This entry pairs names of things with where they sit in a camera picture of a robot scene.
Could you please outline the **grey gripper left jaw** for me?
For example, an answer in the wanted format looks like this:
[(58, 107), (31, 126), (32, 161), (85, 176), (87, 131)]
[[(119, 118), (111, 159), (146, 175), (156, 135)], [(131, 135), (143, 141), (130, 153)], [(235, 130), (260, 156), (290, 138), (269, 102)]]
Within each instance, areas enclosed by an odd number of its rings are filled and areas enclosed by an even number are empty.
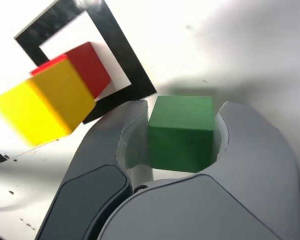
[(148, 103), (128, 101), (98, 120), (77, 148), (38, 240), (95, 240), (114, 210), (153, 180)]

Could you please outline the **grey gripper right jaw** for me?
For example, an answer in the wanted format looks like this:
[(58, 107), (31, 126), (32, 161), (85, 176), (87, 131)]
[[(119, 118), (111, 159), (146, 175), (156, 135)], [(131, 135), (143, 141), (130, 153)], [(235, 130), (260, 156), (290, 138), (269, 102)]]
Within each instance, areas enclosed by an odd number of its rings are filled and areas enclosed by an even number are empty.
[(289, 144), (251, 106), (217, 116), (216, 162), (134, 194), (101, 240), (300, 240), (300, 169)]

